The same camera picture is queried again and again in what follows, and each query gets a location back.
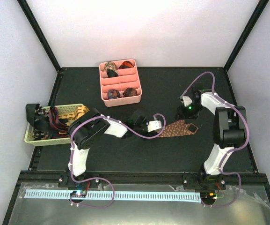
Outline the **brown floral necktie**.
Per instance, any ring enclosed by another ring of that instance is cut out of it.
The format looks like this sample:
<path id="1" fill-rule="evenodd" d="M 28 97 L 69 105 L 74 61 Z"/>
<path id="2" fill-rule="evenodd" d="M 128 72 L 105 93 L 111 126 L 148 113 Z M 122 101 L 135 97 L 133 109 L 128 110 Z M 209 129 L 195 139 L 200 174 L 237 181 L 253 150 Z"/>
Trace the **brown floral necktie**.
<path id="1" fill-rule="evenodd" d="M 198 127 L 193 123 L 186 123 L 185 120 L 178 120 L 166 125 L 159 138 L 194 135 L 197 131 Z"/>

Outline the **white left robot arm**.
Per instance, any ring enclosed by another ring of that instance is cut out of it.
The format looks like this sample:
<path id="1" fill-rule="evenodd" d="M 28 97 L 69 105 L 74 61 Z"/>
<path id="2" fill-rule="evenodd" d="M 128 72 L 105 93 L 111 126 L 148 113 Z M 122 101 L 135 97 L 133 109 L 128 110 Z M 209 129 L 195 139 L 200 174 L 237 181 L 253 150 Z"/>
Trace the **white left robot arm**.
<path id="1" fill-rule="evenodd" d="M 89 150 L 103 134 L 117 138 L 128 138 L 132 134 L 136 134 L 145 139 L 152 139 L 157 136 L 157 131 L 163 129 L 163 125 L 156 118 L 148 121 L 138 112 L 124 121 L 120 121 L 101 114 L 95 108 L 88 111 L 68 128 L 72 141 L 72 154 L 68 163 L 68 169 L 72 172 L 69 176 L 70 183 L 75 187 L 81 187 L 85 183 L 84 172 Z"/>

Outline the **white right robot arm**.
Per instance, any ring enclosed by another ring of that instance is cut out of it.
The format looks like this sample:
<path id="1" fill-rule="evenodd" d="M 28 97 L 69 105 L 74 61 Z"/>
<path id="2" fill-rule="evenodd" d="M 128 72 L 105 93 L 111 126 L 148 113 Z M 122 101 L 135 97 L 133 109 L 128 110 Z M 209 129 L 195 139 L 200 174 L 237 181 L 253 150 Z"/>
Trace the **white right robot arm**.
<path id="1" fill-rule="evenodd" d="M 223 173 L 223 167 L 231 154 L 245 148 L 249 142 L 246 109 L 225 101 L 216 92 L 204 89 L 193 89 L 189 96 L 182 95 L 179 99 L 182 105 L 177 108 L 177 120 L 197 119 L 204 108 L 214 116 L 214 146 L 202 166 L 204 173 L 197 178 L 199 186 L 208 189 L 215 183 L 213 175 Z"/>

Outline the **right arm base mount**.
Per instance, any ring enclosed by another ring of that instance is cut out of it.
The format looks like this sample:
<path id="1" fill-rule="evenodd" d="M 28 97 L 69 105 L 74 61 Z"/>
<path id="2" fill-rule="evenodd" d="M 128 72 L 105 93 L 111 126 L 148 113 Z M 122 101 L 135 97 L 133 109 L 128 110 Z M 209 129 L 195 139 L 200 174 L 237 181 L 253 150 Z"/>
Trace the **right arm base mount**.
<path id="1" fill-rule="evenodd" d="M 208 175 L 203 172 L 186 172 L 182 176 L 184 189 L 200 193 L 202 203 L 213 206 L 219 198 L 219 193 L 226 189 L 223 176 Z"/>

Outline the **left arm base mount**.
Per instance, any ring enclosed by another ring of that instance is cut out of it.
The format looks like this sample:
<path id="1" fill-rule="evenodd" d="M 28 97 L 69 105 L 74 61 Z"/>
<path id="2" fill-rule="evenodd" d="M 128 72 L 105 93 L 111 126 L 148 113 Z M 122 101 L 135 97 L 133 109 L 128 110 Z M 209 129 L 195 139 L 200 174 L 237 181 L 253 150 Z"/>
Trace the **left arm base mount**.
<path id="1" fill-rule="evenodd" d="M 94 178 L 93 180 L 80 182 L 82 180 L 89 179 L 90 175 L 91 174 L 83 174 L 79 177 L 73 175 L 73 178 L 78 181 L 76 182 L 71 178 L 71 175 L 69 173 L 63 173 L 58 180 L 58 187 L 66 188 L 67 190 L 71 191 L 68 197 L 69 201 L 72 201 L 73 203 L 81 203 L 86 197 L 89 196 L 89 189 L 97 189 L 99 183 L 101 182 L 100 178 Z"/>

